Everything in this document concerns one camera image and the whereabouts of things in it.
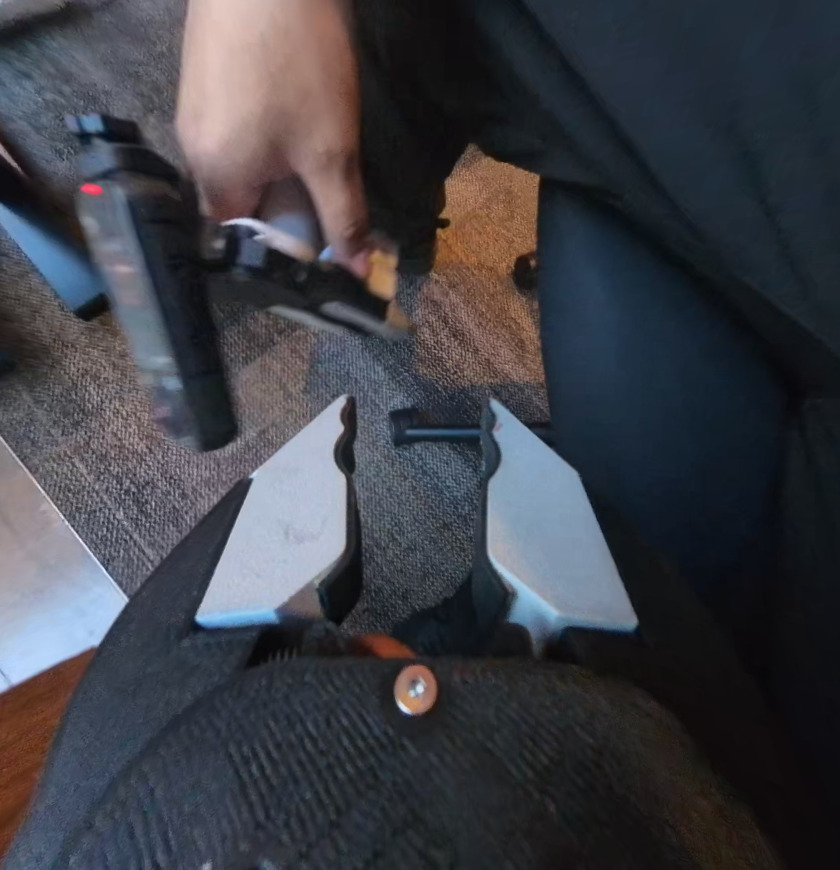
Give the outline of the person's right hand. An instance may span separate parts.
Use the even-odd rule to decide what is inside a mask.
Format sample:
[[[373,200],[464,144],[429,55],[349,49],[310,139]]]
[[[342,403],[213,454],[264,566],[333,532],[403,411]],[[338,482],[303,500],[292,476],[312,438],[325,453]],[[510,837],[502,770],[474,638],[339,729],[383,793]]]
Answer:
[[[354,4],[187,4],[175,126],[208,217],[249,218],[266,190],[304,184],[339,266],[370,271]]]

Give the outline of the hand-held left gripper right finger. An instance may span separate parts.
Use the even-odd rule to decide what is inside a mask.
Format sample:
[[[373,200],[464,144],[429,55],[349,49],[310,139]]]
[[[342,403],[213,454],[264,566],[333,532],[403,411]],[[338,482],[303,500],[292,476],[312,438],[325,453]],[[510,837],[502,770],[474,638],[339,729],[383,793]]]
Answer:
[[[478,559],[503,621],[545,654],[569,630],[628,638],[639,621],[578,472],[495,398],[483,412]]]

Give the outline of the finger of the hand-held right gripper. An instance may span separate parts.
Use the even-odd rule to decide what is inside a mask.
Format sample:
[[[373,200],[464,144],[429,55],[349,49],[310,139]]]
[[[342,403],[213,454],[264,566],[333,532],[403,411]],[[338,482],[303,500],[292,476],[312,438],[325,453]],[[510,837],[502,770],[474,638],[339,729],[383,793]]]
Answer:
[[[181,197],[81,193],[79,220],[154,423],[190,450],[224,448],[237,420]]]

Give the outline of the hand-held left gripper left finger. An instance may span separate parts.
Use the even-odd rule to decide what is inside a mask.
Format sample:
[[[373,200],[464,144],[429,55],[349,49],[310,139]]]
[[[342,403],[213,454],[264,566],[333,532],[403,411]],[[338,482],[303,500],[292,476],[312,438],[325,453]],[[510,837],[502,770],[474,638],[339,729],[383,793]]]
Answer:
[[[356,436],[340,396],[251,474],[197,625],[344,622],[362,591]]]

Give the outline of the black table leg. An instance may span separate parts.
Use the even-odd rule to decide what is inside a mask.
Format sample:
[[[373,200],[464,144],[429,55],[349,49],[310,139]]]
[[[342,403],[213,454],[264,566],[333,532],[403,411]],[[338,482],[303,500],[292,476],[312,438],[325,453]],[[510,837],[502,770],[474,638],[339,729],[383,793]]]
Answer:
[[[78,318],[91,320],[108,310],[77,220],[1,151],[0,225]]]

